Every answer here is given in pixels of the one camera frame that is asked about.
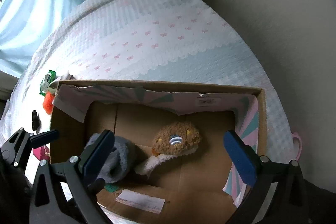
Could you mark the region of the magenta cloth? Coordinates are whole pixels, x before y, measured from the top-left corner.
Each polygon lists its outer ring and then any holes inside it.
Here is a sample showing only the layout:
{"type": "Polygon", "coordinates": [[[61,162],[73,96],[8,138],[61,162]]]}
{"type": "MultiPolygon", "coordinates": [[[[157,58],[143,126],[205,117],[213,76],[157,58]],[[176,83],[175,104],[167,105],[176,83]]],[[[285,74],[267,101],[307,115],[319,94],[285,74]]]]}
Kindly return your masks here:
{"type": "Polygon", "coordinates": [[[46,160],[50,162],[50,149],[46,145],[43,145],[38,148],[33,148],[33,155],[39,160],[46,160]]]}

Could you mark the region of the small black cloth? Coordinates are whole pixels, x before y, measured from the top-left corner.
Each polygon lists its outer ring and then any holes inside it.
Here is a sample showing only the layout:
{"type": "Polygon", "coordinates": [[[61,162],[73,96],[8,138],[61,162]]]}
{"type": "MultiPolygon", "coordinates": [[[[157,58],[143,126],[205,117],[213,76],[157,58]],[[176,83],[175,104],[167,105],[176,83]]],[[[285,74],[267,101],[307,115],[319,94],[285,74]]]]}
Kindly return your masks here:
{"type": "Polygon", "coordinates": [[[32,111],[32,130],[36,131],[40,127],[40,120],[36,110],[32,111]]]}

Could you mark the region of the orange pompom ball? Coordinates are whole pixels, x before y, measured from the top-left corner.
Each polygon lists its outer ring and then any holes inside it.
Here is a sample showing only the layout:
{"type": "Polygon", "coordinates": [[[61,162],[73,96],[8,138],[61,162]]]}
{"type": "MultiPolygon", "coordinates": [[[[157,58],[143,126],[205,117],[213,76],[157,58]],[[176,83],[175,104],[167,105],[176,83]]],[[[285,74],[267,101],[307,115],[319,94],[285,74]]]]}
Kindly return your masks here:
{"type": "Polygon", "coordinates": [[[46,95],[45,95],[45,98],[43,100],[43,109],[45,110],[45,112],[48,114],[48,115],[51,115],[52,114],[52,110],[53,110],[53,101],[54,101],[54,98],[55,98],[55,95],[52,94],[51,92],[47,92],[46,95]]]}

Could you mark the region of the green snack packet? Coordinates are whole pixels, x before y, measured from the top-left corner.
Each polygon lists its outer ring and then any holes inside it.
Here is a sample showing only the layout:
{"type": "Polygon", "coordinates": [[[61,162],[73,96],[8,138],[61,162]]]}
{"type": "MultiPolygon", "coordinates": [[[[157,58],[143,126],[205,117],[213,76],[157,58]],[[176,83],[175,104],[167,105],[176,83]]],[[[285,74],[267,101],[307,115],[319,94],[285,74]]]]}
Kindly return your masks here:
{"type": "Polygon", "coordinates": [[[49,85],[56,79],[56,72],[49,70],[47,74],[43,77],[39,85],[39,94],[45,96],[47,94],[49,85]]]}

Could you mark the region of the light grey sock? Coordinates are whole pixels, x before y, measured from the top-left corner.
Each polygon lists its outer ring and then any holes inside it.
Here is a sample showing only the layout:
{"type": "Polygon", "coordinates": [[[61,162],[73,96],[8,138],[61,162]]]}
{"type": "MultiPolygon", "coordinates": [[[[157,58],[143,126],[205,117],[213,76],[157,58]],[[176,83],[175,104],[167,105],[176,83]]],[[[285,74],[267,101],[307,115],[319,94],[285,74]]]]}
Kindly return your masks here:
{"type": "Polygon", "coordinates": [[[57,81],[65,81],[65,80],[71,80],[73,79],[73,75],[69,74],[69,73],[66,73],[62,76],[59,76],[56,80],[57,81]]]}

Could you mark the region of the pink item beside bed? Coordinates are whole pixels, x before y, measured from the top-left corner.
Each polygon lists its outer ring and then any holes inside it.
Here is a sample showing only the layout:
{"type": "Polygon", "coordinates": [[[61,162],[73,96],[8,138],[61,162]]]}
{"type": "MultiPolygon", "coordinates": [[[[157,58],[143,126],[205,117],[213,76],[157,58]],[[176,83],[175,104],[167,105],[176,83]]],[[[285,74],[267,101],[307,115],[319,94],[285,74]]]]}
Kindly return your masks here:
{"type": "Polygon", "coordinates": [[[291,133],[291,138],[293,141],[293,147],[295,152],[295,159],[299,161],[302,154],[302,139],[297,132],[291,133]]]}

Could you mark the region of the open cardboard box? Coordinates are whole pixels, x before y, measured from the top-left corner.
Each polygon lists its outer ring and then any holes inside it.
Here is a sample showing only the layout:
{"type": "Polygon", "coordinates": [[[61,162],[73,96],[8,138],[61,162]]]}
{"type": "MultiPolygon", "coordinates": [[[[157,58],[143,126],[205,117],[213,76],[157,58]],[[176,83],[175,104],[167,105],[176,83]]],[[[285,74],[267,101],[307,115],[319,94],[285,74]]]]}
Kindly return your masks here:
{"type": "Polygon", "coordinates": [[[137,223],[225,223],[248,188],[224,148],[234,130],[258,154],[266,148],[265,93],[205,84],[60,82],[51,128],[51,161],[80,154],[105,129],[131,147],[107,169],[98,203],[137,223]]]}

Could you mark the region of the light blue hanging sheet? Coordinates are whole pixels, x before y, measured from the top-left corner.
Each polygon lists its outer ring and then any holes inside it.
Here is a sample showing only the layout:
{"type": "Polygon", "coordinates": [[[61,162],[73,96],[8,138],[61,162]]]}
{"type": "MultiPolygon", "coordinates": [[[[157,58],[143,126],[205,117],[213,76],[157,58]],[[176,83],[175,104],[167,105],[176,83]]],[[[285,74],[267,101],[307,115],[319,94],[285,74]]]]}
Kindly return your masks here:
{"type": "Polygon", "coordinates": [[[85,0],[1,0],[1,71],[20,77],[33,53],[85,0]]]}

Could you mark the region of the patterned bed cover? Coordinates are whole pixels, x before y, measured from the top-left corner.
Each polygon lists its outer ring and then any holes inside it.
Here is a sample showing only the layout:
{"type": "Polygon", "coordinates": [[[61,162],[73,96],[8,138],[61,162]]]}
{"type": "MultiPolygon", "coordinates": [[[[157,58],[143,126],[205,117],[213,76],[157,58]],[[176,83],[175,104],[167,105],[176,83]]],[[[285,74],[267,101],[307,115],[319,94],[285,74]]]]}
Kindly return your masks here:
{"type": "MultiPolygon", "coordinates": [[[[255,152],[283,164],[294,157],[288,120],[269,77],[234,28],[202,0],[86,0],[42,42],[19,77],[1,119],[2,146],[20,128],[34,135],[54,130],[52,114],[42,106],[45,97],[39,94],[39,85],[49,70],[56,72],[56,79],[69,73],[71,80],[78,81],[262,89],[266,148],[263,154],[255,152]],[[36,131],[32,130],[33,110],[40,120],[36,131]]],[[[48,88],[55,97],[62,82],[56,79],[48,88]]],[[[50,151],[52,143],[46,145],[50,151]]],[[[32,149],[25,171],[32,185],[40,162],[32,149]]],[[[49,163],[54,164],[51,152],[49,163]]],[[[252,223],[260,223],[264,217],[276,186],[270,186],[252,223]]],[[[1,153],[2,223],[29,223],[32,190],[33,186],[24,187],[10,179],[9,165],[1,153]]]]}

